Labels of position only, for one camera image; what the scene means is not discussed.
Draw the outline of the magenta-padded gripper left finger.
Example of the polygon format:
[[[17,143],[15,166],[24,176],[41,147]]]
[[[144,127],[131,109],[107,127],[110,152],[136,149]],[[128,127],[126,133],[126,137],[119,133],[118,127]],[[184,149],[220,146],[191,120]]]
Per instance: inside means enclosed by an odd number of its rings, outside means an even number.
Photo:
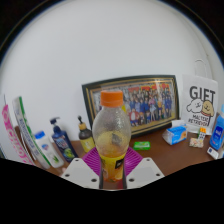
[[[84,188],[101,189],[103,186],[101,160],[96,148],[82,158],[75,158],[62,178]]]

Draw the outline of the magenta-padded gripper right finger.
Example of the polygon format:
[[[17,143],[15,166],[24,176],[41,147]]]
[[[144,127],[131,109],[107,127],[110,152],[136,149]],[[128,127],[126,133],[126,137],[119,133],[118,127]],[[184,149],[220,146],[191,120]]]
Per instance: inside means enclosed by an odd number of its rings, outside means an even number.
[[[143,158],[132,148],[128,148],[124,159],[123,187],[135,189],[163,178],[164,174],[152,158]]]

